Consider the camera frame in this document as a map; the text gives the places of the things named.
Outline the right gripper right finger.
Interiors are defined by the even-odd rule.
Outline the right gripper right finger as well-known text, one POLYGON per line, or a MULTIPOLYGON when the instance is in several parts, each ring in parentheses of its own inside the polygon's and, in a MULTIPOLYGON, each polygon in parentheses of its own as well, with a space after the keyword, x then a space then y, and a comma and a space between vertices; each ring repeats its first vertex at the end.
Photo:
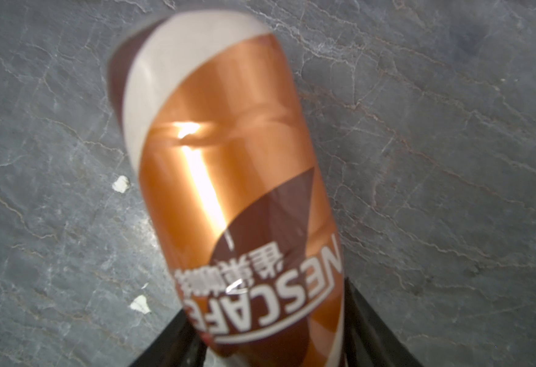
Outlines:
POLYGON ((349 278, 344 280, 344 360, 349 367, 422 367, 349 278))

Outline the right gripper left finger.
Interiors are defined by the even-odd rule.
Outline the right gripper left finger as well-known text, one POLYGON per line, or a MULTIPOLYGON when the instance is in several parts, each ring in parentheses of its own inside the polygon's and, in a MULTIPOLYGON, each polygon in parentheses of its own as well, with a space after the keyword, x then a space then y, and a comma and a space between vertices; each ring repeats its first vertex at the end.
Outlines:
POLYGON ((181 310, 130 367, 203 367, 206 345, 181 310))

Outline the brown coffee bottle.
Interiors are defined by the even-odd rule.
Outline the brown coffee bottle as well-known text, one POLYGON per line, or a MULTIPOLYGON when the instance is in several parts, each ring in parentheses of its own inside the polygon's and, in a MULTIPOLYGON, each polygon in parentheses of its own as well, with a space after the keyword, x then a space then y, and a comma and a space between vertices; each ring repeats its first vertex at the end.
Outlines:
POLYGON ((110 101, 182 310, 229 366, 344 365, 344 259, 284 50, 244 12, 147 21, 110 101))

